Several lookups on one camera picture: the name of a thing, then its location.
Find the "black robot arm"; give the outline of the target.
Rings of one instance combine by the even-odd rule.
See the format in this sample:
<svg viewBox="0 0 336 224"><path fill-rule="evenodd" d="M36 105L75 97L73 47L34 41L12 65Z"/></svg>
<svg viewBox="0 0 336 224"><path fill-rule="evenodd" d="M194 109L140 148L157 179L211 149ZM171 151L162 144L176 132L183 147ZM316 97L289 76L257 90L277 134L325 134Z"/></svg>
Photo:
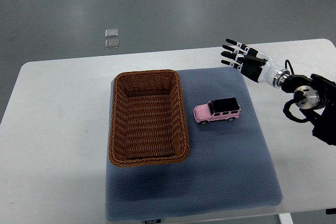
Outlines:
<svg viewBox="0 0 336 224"><path fill-rule="evenodd" d="M310 122L314 137L335 145L335 82L314 73L308 78L282 70L273 77L272 86L293 94L283 106L288 119Z"/></svg>

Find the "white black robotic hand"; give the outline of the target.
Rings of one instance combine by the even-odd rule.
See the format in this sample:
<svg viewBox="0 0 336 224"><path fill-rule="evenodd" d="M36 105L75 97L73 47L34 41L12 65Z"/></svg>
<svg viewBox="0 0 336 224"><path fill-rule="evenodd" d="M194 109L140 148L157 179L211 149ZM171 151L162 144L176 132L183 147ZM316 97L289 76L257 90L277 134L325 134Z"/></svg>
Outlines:
<svg viewBox="0 0 336 224"><path fill-rule="evenodd" d="M275 61L272 58L246 44L227 38L225 40L229 45L222 45L224 51L221 56L222 64L228 65L240 71L240 73L254 82L268 82L272 85L273 77L276 70Z"/></svg>

